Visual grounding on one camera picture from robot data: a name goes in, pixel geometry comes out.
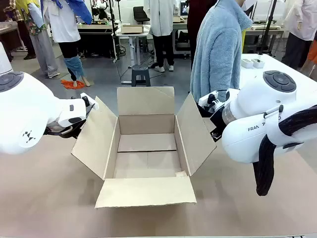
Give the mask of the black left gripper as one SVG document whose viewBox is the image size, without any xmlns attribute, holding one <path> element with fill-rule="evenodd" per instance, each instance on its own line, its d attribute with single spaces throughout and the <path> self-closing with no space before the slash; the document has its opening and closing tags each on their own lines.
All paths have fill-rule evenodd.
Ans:
<svg viewBox="0 0 317 238">
<path fill-rule="evenodd" d="M 62 131 L 52 131 L 50 128 L 46 127 L 43 135 L 52 135 L 59 136 L 61 138 L 75 138 L 77 139 L 78 135 L 81 132 L 81 127 L 85 124 L 86 120 L 77 122 L 69 127 L 66 127 Z"/>
</svg>

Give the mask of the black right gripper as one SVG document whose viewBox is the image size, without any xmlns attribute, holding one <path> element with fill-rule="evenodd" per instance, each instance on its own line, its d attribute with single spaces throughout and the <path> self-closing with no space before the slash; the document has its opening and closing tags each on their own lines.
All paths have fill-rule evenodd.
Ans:
<svg viewBox="0 0 317 238">
<path fill-rule="evenodd" d="M 213 138 L 214 142 L 217 142 L 221 139 L 222 133 L 225 129 L 225 122 L 222 119 L 222 111 L 224 109 L 224 106 L 221 106 L 217 111 L 213 113 L 213 115 L 210 117 L 211 122 L 214 124 L 215 129 L 213 129 L 210 134 Z"/>
</svg>

